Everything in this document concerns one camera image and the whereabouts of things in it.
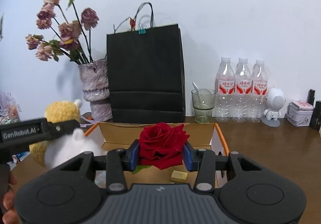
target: red and white label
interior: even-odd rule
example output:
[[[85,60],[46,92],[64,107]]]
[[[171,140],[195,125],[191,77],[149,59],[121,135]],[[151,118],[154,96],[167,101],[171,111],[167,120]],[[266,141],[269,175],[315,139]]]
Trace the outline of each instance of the red and white label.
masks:
[[[267,81],[265,80],[253,80],[253,89],[252,93],[254,95],[263,96],[266,94],[267,90]]]
[[[234,87],[234,80],[218,80],[217,92],[219,94],[232,95],[234,93]]]
[[[251,92],[251,87],[250,80],[236,80],[235,93],[248,94]]]

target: yellow eraser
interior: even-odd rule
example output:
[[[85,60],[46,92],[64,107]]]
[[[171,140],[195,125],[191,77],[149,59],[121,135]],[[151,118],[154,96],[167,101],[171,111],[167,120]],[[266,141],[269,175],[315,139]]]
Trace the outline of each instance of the yellow eraser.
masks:
[[[187,172],[173,171],[173,173],[171,175],[171,180],[172,181],[186,183],[186,181],[187,181]]]

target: marbled ceramic vase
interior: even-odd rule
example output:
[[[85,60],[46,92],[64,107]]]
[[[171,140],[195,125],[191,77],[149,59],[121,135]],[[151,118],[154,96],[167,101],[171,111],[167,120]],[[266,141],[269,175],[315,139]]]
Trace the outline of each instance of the marbled ceramic vase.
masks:
[[[91,117],[96,121],[113,118],[109,100],[107,60],[79,65],[83,98],[90,102]]]

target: black paper bag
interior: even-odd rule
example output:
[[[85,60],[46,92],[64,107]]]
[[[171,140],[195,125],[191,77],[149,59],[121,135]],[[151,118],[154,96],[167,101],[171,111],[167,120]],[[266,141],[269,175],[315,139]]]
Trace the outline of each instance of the black paper bag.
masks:
[[[153,27],[153,12],[150,26],[107,35],[114,122],[184,121],[185,77],[179,26]]]

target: white robot figurine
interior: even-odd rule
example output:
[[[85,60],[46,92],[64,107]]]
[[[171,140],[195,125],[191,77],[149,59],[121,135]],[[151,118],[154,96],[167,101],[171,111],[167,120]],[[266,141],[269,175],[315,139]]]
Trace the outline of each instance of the white robot figurine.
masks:
[[[272,127],[280,126],[278,118],[281,117],[280,109],[284,106],[284,104],[285,97],[282,90],[277,88],[271,88],[266,99],[266,105],[268,109],[264,111],[265,118],[264,120],[262,119],[262,122]]]

